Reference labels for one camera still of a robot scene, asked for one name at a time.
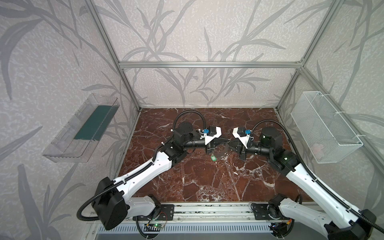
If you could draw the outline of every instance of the clear plastic tray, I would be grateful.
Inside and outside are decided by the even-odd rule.
[[[116,97],[91,94],[43,156],[53,162],[87,162],[119,106]]]

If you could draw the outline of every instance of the gray leaf pattern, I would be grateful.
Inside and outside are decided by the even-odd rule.
[[[381,44],[379,37],[382,38],[382,34],[384,32],[384,27],[382,26],[383,21],[382,18],[378,17],[379,15],[377,12],[379,10],[383,10],[384,1],[372,1],[372,0],[363,0],[363,1],[356,1],[356,0],[346,0],[343,3],[345,6],[342,8],[347,11],[351,9],[357,9],[358,14],[356,14],[356,21],[354,22],[352,28],[346,29],[343,33],[340,33],[340,39],[338,43],[338,47],[335,48],[332,51],[328,50],[327,45],[322,45],[322,47],[318,50],[326,51],[326,58],[337,58],[338,56],[342,56],[342,54],[345,54],[347,51],[354,51],[355,54],[354,57],[351,59],[351,63],[353,64],[349,70],[345,71],[345,67],[343,66],[331,66],[327,60],[324,60],[322,62],[319,61],[319,58],[313,58],[313,63],[311,65],[311,69],[313,71],[317,71],[317,80],[320,84],[327,84],[327,88],[331,84],[328,93],[336,99],[338,104],[340,106],[343,106],[343,104],[346,104],[346,100],[348,99],[349,105],[352,103],[361,103],[365,100],[368,100],[370,97],[369,95],[369,78],[365,78],[364,76],[364,83],[359,83],[359,85],[355,85],[355,79],[357,79],[357,74],[359,71],[363,71],[364,68],[369,68],[369,65],[372,63],[372,61],[375,58],[371,56],[373,55],[372,52],[376,51],[373,47],[374,43],[379,42]],[[324,43],[328,43],[329,39],[334,38],[338,40],[338,34],[339,32],[335,32],[340,30],[340,28],[336,28],[333,30],[328,30],[329,34],[326,36],[327,40],[324,40]],[[341,81],[341,79],[335,79],[332,75],[334,73],[342,73],[348,76],[349,79],[347,81]],[[340,91],[341,95],[334,94],[336,91],[335,89],[338,89],[337,91]],[[367,98],[359,98],[356,99],[356,97],[353,94],[356,94],[360,91],[366,91]],[[363,109],[353,111],[352,113],[348,113],[348,116],[352,118],[354,121],[356,121],[359,126],[362,127],[362,134],[366,136],[378,149],[384,149],[384,138],[381,137],[380,132],[384,129],[384,118],[382,117],[382,113],[378,111],[377,109]],[[381,172],[374,168],[372,179],[368,177],[367,182],[362,183],[362,186],[365,186],[367,183],[369,183],[369,186],[367,185],[367,195],[365,197],[365,203],[364,208],[367,208],[375,213],[376,216],[378,216],[378,219],[381,219],[384,214],[384,178],[381,174]],[[383,226],[384,224],[378,220],[377,222],[379,225]],[[372,239],[381,239],[382,235],[380,237],[376,238],[376,236],[372,236]]]
[[[47,191],[44,197],[43,204],[43,214],[40,213],[35,200],[33,199],[31,189],[29,187],[25,167],[23,164],[18,166],[18,193],[21,204],[24,208],[24,216],[27,223],[27,226],[31,232],[31,235],[28,239],[55,239],[60,240],[59,232],[53,227],[50,226],[52,222],[60,221],[61,219],[70,216],[69,214],[63,214],[51,221],[51,217],[64,198],[73,190],[78,187],[85,186],[82,183],[78,183],[68,188],[64,193],[68,182],[71,180],[73,173],[75,172],[78,163],[75,163],[73,167],[68,171],[68,173],[61,180],[57,189],[55,190],[51,200],[49,201],[50,187],[48,185]]]
[[[26,135],[14,140],[13,142],[5,145],[4,147],[0,148],[0,162],[5,159],[8,155],[16,151],[21,145],[23,145],[28,139],[33,137],[40,129],[43,128],[43,126],[36,128],[35,130],[32,130],[30,133],[27,133]]]
[[[98,6],[98,11],[101,15],[109,17],[114,21],[117,21],[122,25],[132,29],[133,32],[137,35],[137,37],[142,41],[143,45],[128,52],[123,57],[123,61],[129,61],[132,57],[136,55],[142,57],[142,61],[150,61],[152,59],[155,59],[156,61],[162,61],[163,56],[172,57],[173,59],[175,59],[175,61],[179,61],[179,60],[187,61],[187,59],[185,59],[183,56],[179,54],[164,52],[164,49],[167,43],[167,37],[178,26],[185,12],[189,10],[189,8],[195,3],[195,1],[196,0],[190,0],[183,6],[183,8],[181,9],[176,19],[173,21],[173,24],[168,30],[163,29],[162,21],[165,17],[171,18],[172,17],[171,14],[174,13],[174,11],[171,10],[171,11],[163,12],[163,8],[164,8],[163,0],[158,1],[155,16],[152,17],[151,21],[148,20],[150,19],[149,16],[146,16],[142,10],[137,8],[138,12],[141,15],[142,25],[148,31],[147,39],[145,39],[130,24],[127,14],[124,12],[124,9],[119,1],[115,1],[112,4],[110,1],[106,0],[105,2],[109,6],[109,9],[105,9],[101,6]],[[275,12],[270,17],[268,17],[266,20],[264,20],[262,23],[260,23],[258,26],[250,30],[254,20],[254,16],[257,12],[257,8],[260,5],[260,3],[261,3],[261,0],[258,0],[255,3],[253,11],[249,17],[248,23],[244,29],[243,36],[241,37],[241,39],[229,44],[228,47],[224,50],[218,50],[216,53],[213,54],[212,44],[209,38],[209,32],[207,31],[206,28],[204,28],[203,36],[207,44],[207,59],[209,61],[217,61],[217,60],[236,61],[236,57],[239,54],[239,52],[242,50],[244,46],[248,46],[248,45],[263,45],[270,48],[277,48],[282,50],[286,49],[285,47],[280,46],[279,44],[276,44],[268,39],[256,38],[256,37],[265,28],[267,28],[270,24],[272,24],[278,17],[280,17],[292,5],[293,1],[286,4],[284,7],[282,7],[277,12]],[[263,54],[264,53],[260,53],[252,61],[260,60]],[[250,75],[247,75],[248,77],[245,77],[245,74],[246,74],[245,72],[247,70],[248,69],[246,68],[241,70],[234,70],[233,68],[203,69],[203,76],[199,79],[200,84],[195,90],[189,91],[189,93],[190,94],[197,93],[203,96],[207,100],[207,106],[210,106],[218,98],[226,97],[228,94],[230,94],[235,86],[237,88],[240,88],[241,86],[248,86],[256,91],[256,86],[254,83],[252,83],[253,81],[270,81],[270,79],[259,78],[259,77],[250,76]],[[134,71],[135,73],[133,86],[132,86],[135,89],[134,85],[136,83],[137,76],[140,72],[140,69],[126,70],[126,72],[128,71]],[[172,87],[174,87],[179,92],[182,105],[185,106],[186,104],[185,90],[190,85],[191,79],[193,79],[193,74],[196,70],[190,69],[189,72],[186,74],[186,76],[181,75],[180,72],[177,70],[176,70],[177,72],[176,74],[172,69],[154,69],[153,71],[157,72],[160,78],[165,79],[166,82],[168,82]],[[209,85],[209,83],[216,76],[220,77],[221,86],[219,89],[213,90],[212,87]],[[135,90],[134,92],[138,99],[143,99],[137,94]]]
[[[298,16],[301,16],[301,15],[307,13],[307,12],[313,11],[301,23],[299,23],[299,25],[297,26],[297,27],[299,27],[300,25],[302,25],[303,23],[308,21],[311,17],[313,17],[316,13],[318,13],[318,12],[324,10],[324,9],[327,9],[331,5],[331,3],[332,3],[332,0],[327,0],[327,1],[315,4],[315,5],[312,5],[312,6],[308,7],[308,8],[306,8],[306,9],[304,9],[303,11],[299,12],[298,14],[293,16],[291,19],[289,19],[285,23],[288,23],[288,22],[296,19]]]

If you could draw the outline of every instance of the metal mesh basket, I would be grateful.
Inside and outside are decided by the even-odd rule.
[[[291,115],[318,163],[339,162],[362,146],[340,112],[319,91],[303,92]]]

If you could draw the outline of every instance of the cable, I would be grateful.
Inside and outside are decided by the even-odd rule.
[[[165,142],[165,144],[169,143],[169,141],[172,139],[172,136]],[[157,148],[155,148],[154,150],[154,153],[153,153],[153,158],[152,158],[152,162],[148,163],[144,168],[140,169],[139,171],[135,172],[134,174],[124,178],[123,181],[120,181],[118,183],[115,183],[114,185],[110,186],[109,188],[106,188],[104,189],[103,191],[99,192],[98,194],[96,194],[95,196],[91,197],[90,199],[88,199],[80,208],[79,210],[77,211],[76,213],[76,217],[81,220],[81,221],[96,221],[96,220],[99,220],[99,217],[86,217],[86,216],[83,216],[82,215],[82,211],[93,201],[95,201],[98,197],[108,193],[108,192],[111,192],[113,189],[117,188],[118,186],[120,186],[121,184],[127,182],[128,180],[131,180],[132,178],[138,176],[139,174],[143,173],[145,170],[147,170],[150,166],[153,165],[153,161],[156,160],[156,156],[157,156],[157,151],[160,147],[162,147],[163,145],[160,145],[158,146]]]
[[[261,120],[260,122],[256,123],[253,128],[252,128],[252,132],[255,130],[255,128],[263,123],[263,122],[274,122],[276,123],[277,125],[279,125],[282,130],[284,131],[284,133],[286,134],[287,138],[288,138],[288,142],[292,145],[292,148],[293,148],[293,151],[295,152],[295,154],[297,155],[297,157],[299,158],[299,162],[302,164],[302,166],[304,167],[304,169],[306,170],[306,172],[312,177],[312,179],[316,179],[315,182],[320,185],[320,187],[322,189],[324,189],[331,197],[333,197],[336,201],[338,201],[345,209],[348,209],[348,211],[350,211],[351,213],[353,213],[355,216],[357,216],[358,218],[360,218],[362,221],[364,221],[366,224],[370,225],[371,227],[373,228],[376,228],[377,230],[379,230],[380,232],[384,233],[384,228],[380,227],[379,225],[375,224],[375,223],[372,223],[369,219],[367,219],[365,216],[361,215],[359,212],[355,211],[354,209],[352,209],[348,204],[346,204],[343,200],[341,200],[338,196],[336,196],[333,192],[331,192],[322,182],[320,182],[320,180],[312,173],[312,171],[308,168],[308,166],[305,164],[304,160],[301,158],[300,154],[299,154],[299,151],[297,150],[297,147],[295,145],[295,143],[293,142],[292,140],[292,137],[291,135],[289,134],[289,132],[287,131],[287,129],[285,129],[285,127],[279,123],[278,121],[276,120],[273,120],[273,119],[264,119],[264,120]]]
[[[172,126],[172,129],[173,129],[173,130],[176,129],[176,123],[177,123],[177,121],[179,120],[179,118],[180,118],[181,116],[183,116],[184,114],[187,114],[187,113],[196,113],[197,115],[199,115],[200,118],[201,118],[201,120],[203,121],[203,129],[206,129],[206,128],[207,128],[207,124],[206,124],[206,122],[205,122],[205,118],[204,118],[203,114],[201,114],[200,112],[198,112],[198,111],[196,111],[196,110],[185,110],[185,111],[179,113],[179,114],[176,116],[175,121],[173,121],[173,126]]]
[[[164,226],[161,224],[161,228],[164,228],[165,225],[167,224],[168,216],[167,216],[167,214],[166,214],[165,212],[163,212],[163,211],[161,211],[161,212],[159,213],[159,216],[158,216],[158,217],[160,217],[160,214],[164,214],[164,215],[166,216],[166,223],[164,223]],[[153,231],[153,230],[149,229],[148,225],[151,223],[151,221],[152,221],[152,219],[150,219],[149,222],[147,223],[147,225],[145,226],[147,232],[158,232],[158,231]]]
[[[296,199],[295,199],[295,202],[298,202],[299,204],[302,204],[302,203],[303,203],[303,196],[302,196],[301,194],[297,195],[297,197],[296,197]],[[292,221],[291,221],[291,223],[290,223],[290,226],[289,226],[287,232],[286,232],[285,234],[281,235],[281,237],[279,237],[279,236],[275,236],[275,237],[277,237],[277,238],[284,238],[284,237],[286,237],[286,236],[292,231],[293,226],[294,226],[294,224],[295,224],[295,220],[294,220],[294,219],[291,219],[291,220],[292,220]],[[272,230],[274,231],[274,229],[284,228],[284,227],[286,227],[286,226],[287,226],[287,224],[284,223],[283,226],[280,226],[280,227],[273,227]]]
[[[139,219],[139,218],[136,217],[136,227],[137,227],[137,230],[139,231],[139,233],[140,233],[141,236],[143,236],[145,239],[154,239],[155,237],[157,237],[157,236],[159,235],[159,234],[156,234],[156,235],[153,236],[153,237],[150,237],[148,234],[145,235],[145,234],[143,233],[143,231],[141,230],[141,228],[140,228],[139,220],[138,220],[138,219]]]

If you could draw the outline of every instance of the wallpaper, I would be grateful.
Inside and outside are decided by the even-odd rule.
[[[350,3],[342,5],[306,68],[384,157],[384,1]],[[384,178],[365,155],[358,150],[338,164],[324,166],[327,171],[335,173],[331,179],[342,175],[346,189],[365,189],[367,194],[354,198],[365,196],[364,208],[379,216],[376,223],[384,227]],[[382,239],[376,230],[373,235]]]
[[[118,170],[134,105],[82,1],[1,1],[0,65],[0,239],[79,239],[76,211]],[[91,93],[120,107],[90,160],[43,157]]]
[[[374,212],[377,216],[376,223],[383,227],[383,176],[375,169],[361,148],[337,163],[318,164],[316,162],[291,116],[303,91],[315,91],[315,89],[300,76],[279,110],[283,123],[291,134],[301,157],[308,167],[339,195],[360,209],[369,209]],[[370,239],[382,239],[382,233],[375,230]]]
[[[343,4],[306,67],[384,157],[384,1]]]
[[[276,106],[293,72],[291,68],[143,68],[126,71],[126,76],[143,107],[256,108]]]
[[[94,2],[120,61],[299,61],[332,1]],[[144,107],[275,106],[292,72],[126,69]]]

